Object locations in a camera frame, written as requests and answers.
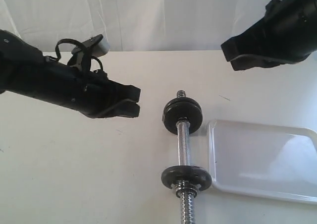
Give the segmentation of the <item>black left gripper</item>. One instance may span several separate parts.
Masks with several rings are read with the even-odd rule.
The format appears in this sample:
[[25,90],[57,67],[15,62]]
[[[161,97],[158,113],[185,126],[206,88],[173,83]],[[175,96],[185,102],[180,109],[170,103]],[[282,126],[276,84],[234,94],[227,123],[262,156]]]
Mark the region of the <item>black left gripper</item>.
[[87,83],[80,84],[79,88],[71,95],[69,108],[86,117],[136,118],[140,114],[141,89],[112,81],[102,70],[91,72]]

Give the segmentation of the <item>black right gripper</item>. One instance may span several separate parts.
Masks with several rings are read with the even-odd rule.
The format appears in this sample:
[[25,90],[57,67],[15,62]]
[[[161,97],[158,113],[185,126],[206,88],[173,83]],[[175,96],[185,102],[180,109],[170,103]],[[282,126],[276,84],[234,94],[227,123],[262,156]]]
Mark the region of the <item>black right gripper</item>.
[[262,19],[221,44],[233,70],[274,68],[317,50],[317,0],[271,0]]

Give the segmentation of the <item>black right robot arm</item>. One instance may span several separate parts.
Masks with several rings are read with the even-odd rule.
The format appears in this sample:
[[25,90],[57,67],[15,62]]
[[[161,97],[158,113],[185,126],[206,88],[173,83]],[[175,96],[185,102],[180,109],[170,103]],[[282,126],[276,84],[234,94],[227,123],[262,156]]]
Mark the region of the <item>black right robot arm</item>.
[[263,18],[221,49],[235,71],[306,60],[317,50],[317,0],[271,0]]

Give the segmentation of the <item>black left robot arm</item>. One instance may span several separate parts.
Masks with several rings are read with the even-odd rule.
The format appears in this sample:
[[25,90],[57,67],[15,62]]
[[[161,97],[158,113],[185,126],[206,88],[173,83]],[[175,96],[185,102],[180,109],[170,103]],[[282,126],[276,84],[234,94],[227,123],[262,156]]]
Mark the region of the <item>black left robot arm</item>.
[[67,64],[60,62],[59,46],[55,47],[55,56],[46,56],[11,32],[1,30],[1,92],[48,102],[89,118],[139,116],[139,88],[110,80],[103,67],[91,69],[93,60],[99,61],[109,52],[103,35],[84,42],[65,38],[58,44],[74,46]]

